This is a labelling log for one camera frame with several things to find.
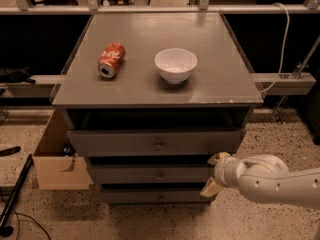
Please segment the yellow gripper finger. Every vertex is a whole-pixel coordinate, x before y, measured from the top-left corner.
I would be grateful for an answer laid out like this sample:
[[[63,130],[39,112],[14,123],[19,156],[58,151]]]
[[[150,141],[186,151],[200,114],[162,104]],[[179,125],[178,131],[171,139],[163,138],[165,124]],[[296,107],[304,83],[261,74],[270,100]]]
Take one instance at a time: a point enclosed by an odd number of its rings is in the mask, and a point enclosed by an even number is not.
[[[223,186],[219,185],[213,177],[210,177],[207,180],[203,189],[201,190],[200,195],[202,197],[210,198],[210,197],[218,194],[223,189],[224,189]]]
[[[211,156],[211,157],[208,159],[207,163],[208,163],[209,165],[214,166],[214,165],[216,165],[222,158],[224,158],[224,157],[229,157],[229,156],[230,156],[230,154],[227,153],[227,152],[219,152],[219,153],[216,153],[216,154],[214,154],[213,156]]]

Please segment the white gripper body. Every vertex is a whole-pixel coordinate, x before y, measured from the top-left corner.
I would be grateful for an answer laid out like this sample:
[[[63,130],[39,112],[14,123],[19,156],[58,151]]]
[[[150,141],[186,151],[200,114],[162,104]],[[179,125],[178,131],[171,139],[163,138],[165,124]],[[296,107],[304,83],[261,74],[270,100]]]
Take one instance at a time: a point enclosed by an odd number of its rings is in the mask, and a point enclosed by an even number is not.
[[[240,159],[231,156],[219,158],[214,167],[214,179],[223,187],[237,188],[239,178],[246,172],[247,166]]]

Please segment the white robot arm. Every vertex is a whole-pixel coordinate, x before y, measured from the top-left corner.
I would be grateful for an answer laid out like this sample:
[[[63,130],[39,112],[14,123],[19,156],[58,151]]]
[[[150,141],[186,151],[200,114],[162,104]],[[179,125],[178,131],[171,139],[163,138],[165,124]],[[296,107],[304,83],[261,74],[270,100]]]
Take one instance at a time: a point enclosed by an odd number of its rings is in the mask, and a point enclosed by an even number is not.
[[[226,152],[213,155],[208,163],[213,172],[200,192],[203,197],[212,197],[224,188],[235,188],[255,203],[320,209],[320,168],[290,172],[273,155],[239,159]]]

